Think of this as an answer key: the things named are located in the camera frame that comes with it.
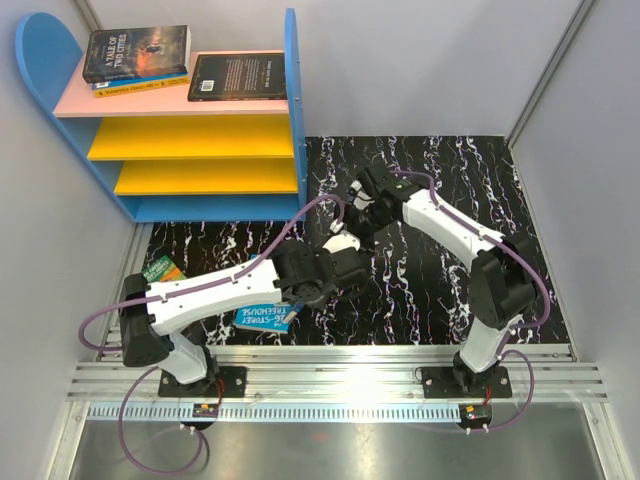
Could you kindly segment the blue 26-Storey Treehouse book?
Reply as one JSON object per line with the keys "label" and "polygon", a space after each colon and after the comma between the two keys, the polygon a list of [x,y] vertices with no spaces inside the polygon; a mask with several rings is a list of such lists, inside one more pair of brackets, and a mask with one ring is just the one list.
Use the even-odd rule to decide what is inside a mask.
{"label": "blue 26-Storey Treehouse book", "polygon": [[245,306],[236,311],[233,325],[242,330],[287,334],[299,309],[286,303]]}

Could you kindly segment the green 104-Storey Treehouse book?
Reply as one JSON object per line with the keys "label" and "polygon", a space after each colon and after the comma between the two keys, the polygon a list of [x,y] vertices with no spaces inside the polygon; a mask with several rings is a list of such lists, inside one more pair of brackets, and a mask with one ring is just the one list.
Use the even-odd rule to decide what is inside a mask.
{"label": "green 104-Storey Treehouse book", "polygon": [[184,273],[167,255],[163,255],[158,260],[150,263],[142,271],[142,274],[149,283],[181,281],[186,279]]}

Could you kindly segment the dark Three Days To See book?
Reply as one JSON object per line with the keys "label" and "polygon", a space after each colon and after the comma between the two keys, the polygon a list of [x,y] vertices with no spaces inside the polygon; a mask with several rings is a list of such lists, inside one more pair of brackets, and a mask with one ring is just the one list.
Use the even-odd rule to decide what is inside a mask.
{"label": "dark Three Days To See book", "polygon": [[286,100],[284,54],[199,54],[187,99]]}

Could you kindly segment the blue treehouse paperback book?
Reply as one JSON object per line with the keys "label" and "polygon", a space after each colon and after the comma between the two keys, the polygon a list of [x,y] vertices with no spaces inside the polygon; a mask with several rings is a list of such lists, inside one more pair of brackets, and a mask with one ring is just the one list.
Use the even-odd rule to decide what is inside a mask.
{"label": "blue treehouse paperback book", "polygon": [[131,93],[139,93],[166,87],[179,86],[190,83],[190,77],[186,74],[166,75],[141,79],[117,80],[109,82],[97,82],[91,85],[96,98],[110,97]]}

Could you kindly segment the dark Tale Of Two Cities book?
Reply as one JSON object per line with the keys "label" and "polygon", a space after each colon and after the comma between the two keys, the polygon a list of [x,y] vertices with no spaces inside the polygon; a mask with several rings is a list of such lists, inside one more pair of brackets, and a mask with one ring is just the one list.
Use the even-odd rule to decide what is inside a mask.
{"label": "dark Tale Of Two Cities book", "polygon": [[186,74],[191,54],[187,25],[95,30],[86,49],[86,83]]}

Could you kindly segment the blue Animal Farm book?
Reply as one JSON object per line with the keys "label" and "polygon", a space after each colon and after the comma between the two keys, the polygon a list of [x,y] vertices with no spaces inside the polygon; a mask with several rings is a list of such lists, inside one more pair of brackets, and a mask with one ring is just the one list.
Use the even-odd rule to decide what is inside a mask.
{"label": "blue Animal Farm book", "polygon": [[285,307],[285,312],[282,318],[282,322],[284,324],[290,323],[303,309],[305,305],[303,303],[297,302],[293,305],[287,305]]}

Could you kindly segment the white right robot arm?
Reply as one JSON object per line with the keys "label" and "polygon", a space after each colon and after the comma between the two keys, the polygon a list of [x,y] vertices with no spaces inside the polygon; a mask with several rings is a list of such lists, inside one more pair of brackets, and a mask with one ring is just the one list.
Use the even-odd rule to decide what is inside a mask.
{"label": "white right robot arm", "polygon": [[372,164],[349,187],[342,226],[365,241],[395,222],[431,237],[467,269],[473,321],[451,376],[458,393],[475,397],[488,387],[524,313],[538,300],[550,304],[543,280],[527,259],[530,239],[506,236],[455,209],[427,173]]}

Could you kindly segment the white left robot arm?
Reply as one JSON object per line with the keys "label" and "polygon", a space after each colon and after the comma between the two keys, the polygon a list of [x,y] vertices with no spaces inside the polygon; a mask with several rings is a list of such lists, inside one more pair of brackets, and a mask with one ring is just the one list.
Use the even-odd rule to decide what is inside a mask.
{"label": "white left robot arm", "polygon": [[158,367],[190,395],[206,396],[214,388],[217,365],[205,347],[183,335],[186,327],[254,305],[320,308],[367,278],[361,243],[350,234],[321,247],[288,240],[265,259],[174,283],[130,275],[118,309],[122,361],[127,367]]}

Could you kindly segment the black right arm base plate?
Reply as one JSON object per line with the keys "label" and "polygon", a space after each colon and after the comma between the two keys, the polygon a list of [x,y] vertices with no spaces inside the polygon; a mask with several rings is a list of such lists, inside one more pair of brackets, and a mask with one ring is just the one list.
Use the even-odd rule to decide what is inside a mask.
{"label": "black right arm base plate", "polygon": [[426,399],[509,399],[513,396],[508,370],[496,366],[483,373],[463,372],[452,366],[421,367]]}

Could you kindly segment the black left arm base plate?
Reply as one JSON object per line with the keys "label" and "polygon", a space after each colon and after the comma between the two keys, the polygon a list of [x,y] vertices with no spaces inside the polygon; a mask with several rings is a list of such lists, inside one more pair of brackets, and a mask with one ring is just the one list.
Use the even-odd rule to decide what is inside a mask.
{"label": "black left arm base plate", "polygon": [[163,371],[158,387],[161,398],[216,398],[222,393],[226,398],[243,398],[248,369],[242,366],[221,366],[214,379],[205,378],[193,384],[183,385],[168,372]]}

